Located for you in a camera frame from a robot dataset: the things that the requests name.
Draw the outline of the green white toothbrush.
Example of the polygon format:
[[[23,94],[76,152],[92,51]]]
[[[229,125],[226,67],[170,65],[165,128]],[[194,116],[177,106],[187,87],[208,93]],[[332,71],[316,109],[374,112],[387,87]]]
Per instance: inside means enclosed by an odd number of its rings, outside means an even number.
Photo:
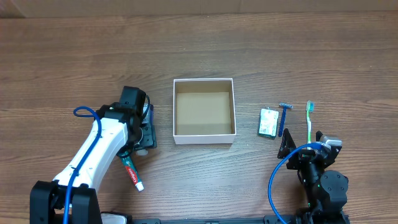
[[[311,143],[312,122],[310,120],[310,113],[314,111],[314,102],[308,100],[306,106],[306,120],[307,120],[307,143]]]

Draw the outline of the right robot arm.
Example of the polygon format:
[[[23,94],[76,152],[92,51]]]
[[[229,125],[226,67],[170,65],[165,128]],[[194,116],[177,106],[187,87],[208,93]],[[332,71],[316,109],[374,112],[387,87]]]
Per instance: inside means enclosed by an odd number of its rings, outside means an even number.
[[[284,215],[286,223],[349,223],[343,213],[347,203],[348,178],[335,170],[326,170],[340,153],[342,140],[316,133],[321,149],[302,149],[287,160],[286,168],[296,170],[304,187],[308,207],[295,215]]]

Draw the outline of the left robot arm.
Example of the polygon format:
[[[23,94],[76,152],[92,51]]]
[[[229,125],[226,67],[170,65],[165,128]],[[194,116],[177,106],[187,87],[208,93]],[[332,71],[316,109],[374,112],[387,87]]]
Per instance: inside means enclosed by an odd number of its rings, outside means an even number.
[[[144,185],[131,159],[157,146],[154,107],[137,87],[125,86],[119,101],[98,110],[89,107],[92,129],[69,165],[51,182],[38,181],[30,192],[31,223],[133,223],[131,215],[101,212],[97,192],[115,157],[138,191]]]

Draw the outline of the clear pump sanitizer bottle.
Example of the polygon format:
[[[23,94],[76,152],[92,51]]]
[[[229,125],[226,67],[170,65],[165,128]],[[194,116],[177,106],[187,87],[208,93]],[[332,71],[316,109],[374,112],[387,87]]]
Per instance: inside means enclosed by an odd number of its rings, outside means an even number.
[[[146,117],[141,124],[142,137],[138,144],[134,146],[134,150],[138,156],[145,156],[149,149],[157,147],[157,140],[155,135],[154,120],[154,106],[152,104],[145,104],[145,109],[149,109]]]

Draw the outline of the green white soap packet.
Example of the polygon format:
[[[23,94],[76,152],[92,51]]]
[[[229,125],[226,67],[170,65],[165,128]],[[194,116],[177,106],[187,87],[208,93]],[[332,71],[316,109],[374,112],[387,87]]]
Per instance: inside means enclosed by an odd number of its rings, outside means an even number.
[[[274,139],[277,136],[279,112],[262,109],[259,114],[258,135]]]

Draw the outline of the red green toothpaste tube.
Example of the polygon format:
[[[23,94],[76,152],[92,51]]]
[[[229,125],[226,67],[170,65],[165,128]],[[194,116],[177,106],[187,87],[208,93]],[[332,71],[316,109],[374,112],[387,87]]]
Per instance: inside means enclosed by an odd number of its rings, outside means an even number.
[[[128,157],[122,157],[121,161],[123,165],[125,166],[127,173],[129,174],[134,186],[139,192],[142,192],[144,190],[144,185],[142,183],[141,178],[139,177],[136,168],[134,167],[134,164],[132,162],[132,159]]]

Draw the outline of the blue disposable razor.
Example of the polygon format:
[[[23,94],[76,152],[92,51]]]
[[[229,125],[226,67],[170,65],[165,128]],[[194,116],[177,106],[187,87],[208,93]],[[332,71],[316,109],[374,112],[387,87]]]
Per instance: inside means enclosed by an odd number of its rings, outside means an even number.
[[[279,126],[279,132],[278,132],[278,137],[282,137],[283,132],[284,132],[284,124],[285,124],[285,119],[286,119],[286,114],[287,114],[287,110],[291,110],[294,106],[290,105],[288,103],[283,103],[280,102],[279,106],[281,108],[283,108],[282,110],[282,116],[281,116],[281,120],[280,120],[280,126]]]

